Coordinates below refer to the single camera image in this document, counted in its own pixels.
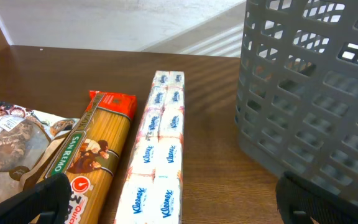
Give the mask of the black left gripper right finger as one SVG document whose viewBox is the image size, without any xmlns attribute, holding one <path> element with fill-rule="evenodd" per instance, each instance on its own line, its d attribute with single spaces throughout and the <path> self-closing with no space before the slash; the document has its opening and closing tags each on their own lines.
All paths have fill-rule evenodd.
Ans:
<svg viewBox="0 0 358 224">
<path fill-rule="evenodd" d="M 358 224 L 358 206 L 290 171 L 282 174 L 275 191 L 286 224 Z"/>
</svg>

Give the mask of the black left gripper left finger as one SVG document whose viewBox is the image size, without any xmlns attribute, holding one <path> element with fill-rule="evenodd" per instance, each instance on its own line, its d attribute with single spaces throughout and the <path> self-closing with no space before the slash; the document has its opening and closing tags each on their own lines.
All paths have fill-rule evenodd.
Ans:
<svg viewBox="0 0 358 224">
<path fill-rule="evenodd" d="M 59 173 L 0 203 L 0 223 L 64 223 L 71 186 Z"/>
</svg>

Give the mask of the grey plastic shopping basket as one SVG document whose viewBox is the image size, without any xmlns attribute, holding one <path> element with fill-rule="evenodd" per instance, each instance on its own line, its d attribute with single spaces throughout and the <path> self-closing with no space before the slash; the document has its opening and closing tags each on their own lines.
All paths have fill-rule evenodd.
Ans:
<svg viewBox="0 0 358 224">
<path fill-rule="evenodd" d="M 248 0 L 240 148 L 358 206 L 358 0 Z"/>
</svg>

